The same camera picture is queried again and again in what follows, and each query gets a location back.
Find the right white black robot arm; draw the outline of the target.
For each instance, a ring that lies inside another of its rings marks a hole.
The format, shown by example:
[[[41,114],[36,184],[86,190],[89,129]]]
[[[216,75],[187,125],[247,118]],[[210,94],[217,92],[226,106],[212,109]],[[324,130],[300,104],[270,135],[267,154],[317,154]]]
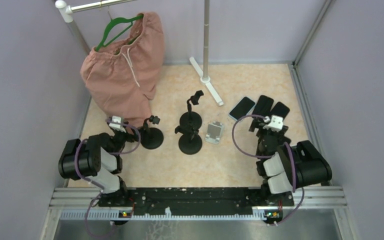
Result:
[[[263,178],[261,195],[264,198],[332,179],[331,166],[309,140],[291,146],[291,140],[281,133],[260,130],[256,136],[256,168]]]

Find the black phone stand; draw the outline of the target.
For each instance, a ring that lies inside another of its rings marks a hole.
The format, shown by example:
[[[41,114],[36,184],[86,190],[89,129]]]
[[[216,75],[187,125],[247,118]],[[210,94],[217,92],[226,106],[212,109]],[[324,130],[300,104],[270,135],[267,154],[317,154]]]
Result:
[[[202,138],[199,136],[199,130],[195,129],[192,124],[178,125],[174,132],[182,134],[178,140],[178,147],[182,153],[194,155],[201,150],[203,146]]]
[[[140,132],[141,145],[148,150],[154,150],[160,147],[164,141],[163,132],[156,127],[150,127],[150,124],[158,125],[160,118],[155,115],[151,115],[146,118],[142,124]]]
[[[195,111],[192,111],[192,105],[196,106],[199,104],[199,99],[204,95],[204,92],[202,90],[198,90],[195,92],[194,95],[192,95],[187,101],[187,112],[182,114],[182,116],[179,119],[180,125],[187,125],[191,124],[194,129],[200,129],[202,126],[202,117]]]

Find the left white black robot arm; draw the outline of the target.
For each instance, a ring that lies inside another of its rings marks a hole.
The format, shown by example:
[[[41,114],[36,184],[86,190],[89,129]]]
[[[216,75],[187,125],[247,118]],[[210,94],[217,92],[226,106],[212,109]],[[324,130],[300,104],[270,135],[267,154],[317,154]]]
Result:
[[[127,198],[126,183],[118,176],[123,169],[120,151],[126,139],[100,133],[86,140],[68,140],[58,161],[58,172],[64,179],[84,180],[101,190],[106,198]]]

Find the blue-cased smartphone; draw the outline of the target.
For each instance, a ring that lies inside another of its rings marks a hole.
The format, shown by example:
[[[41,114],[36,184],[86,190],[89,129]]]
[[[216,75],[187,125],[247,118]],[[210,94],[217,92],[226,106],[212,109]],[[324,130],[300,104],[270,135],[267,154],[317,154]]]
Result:
[[[251,110],[255,107],[256,102],[249,98],[248,96],[244,96],[240,99],[240,101],[228,112],[228,116],[233,120],[237,121],[243,116],[248,115]]]

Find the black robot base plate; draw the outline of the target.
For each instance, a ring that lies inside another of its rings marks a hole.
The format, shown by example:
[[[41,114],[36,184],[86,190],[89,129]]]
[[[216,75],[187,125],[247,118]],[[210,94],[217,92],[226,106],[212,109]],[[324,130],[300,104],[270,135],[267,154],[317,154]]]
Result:
[[[135,216],[243,217],[253,207],[294,206],[291,192],[271,195],[255,187],[139,187],[101,197],[100,207],[131,207]]]

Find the black smartphone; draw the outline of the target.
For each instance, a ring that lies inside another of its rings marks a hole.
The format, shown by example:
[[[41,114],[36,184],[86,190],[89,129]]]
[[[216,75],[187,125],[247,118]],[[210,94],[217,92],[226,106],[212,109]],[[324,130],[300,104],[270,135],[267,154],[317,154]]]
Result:
[[[284,103],[281,101],[277,102],[274,107],[270,110],[269,116],[278,116],[283,119],[287,117],[287,115],[290,112],[290,108],[286,106]]]
[[[259,116],[268,116],[271,109],[272,109],[272,106],[273,106],[273,103],[274,103],[274,99],[271,98],[271,97],[268,97],[266,95],[261,95],[259,98],[258,98],[258,101],[254,107],[254,110],[252,112],[252,115],[259,115]],[[252,117],[252,122],[251,122],[251,125],[248,129],[249,132],[254,132],[256,126],[257,126],[257,123],[260,121],[261,119],[258,118],[258,117],[255,117],[253,116]]]

